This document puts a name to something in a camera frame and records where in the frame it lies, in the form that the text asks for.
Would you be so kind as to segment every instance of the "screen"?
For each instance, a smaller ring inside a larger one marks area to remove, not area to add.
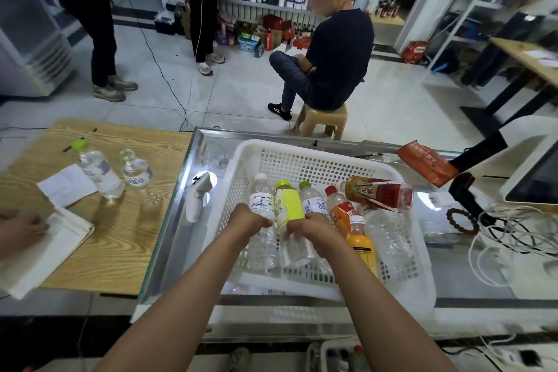
[[[558,142],[525,174],[506,200],[558,205]]]

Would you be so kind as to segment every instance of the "notebook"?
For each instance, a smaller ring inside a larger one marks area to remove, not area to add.
[[[50,228],[40,242],[0,263],[0,288],[17,300],[41,285],[95,229],[62,207],[46,222]]]

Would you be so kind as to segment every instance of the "black sneaker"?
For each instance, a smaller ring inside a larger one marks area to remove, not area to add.
[[[269,109],[269,112],[271,112],[272,114],[276,114],[281,116],[282,119],[284,119],[285,121],[290,121],[292,116],[291,116],[291,111],[289,112],[283,112],[281,110],[281,104],[278,103],[276,105],[274,105],[273,103],[269,103],[267,105],[267,108]]]

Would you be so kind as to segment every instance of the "refrigerator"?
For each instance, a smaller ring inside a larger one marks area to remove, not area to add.
[[[72,56],[43,0],[0,0],[0,95],[48,96],[72,72]]]

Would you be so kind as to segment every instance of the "white plastic basket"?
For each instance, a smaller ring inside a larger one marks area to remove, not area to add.
[[[301,181],[308,180],[322,195],[328,185],[353,175],[403,182],[398,171],[382,162],[287,144],[247,140],[238,146],[220,184],[208,221],[204,249],[227,226],[234,207],[238,203],[246,203],[249,184],[258,172],[266,173],[272,185],[280,179],[288,179],[296,188]],[[399,226],[399,231],[406,236],[414,257],[405,268],[395,272],[389,271],[380,262],[378,277],[408,311],[427,313],[434,307],[436,288],[419,221],[413,209],[407,213],[388,214],[394,215],[395,224],[403,224]],[[228,281],[334,301],[343,300],[335,277],[322,273],[313,263],[299,269],[277,267],[267,271],[250,270],[245,264],[239,265],[233,269]]]

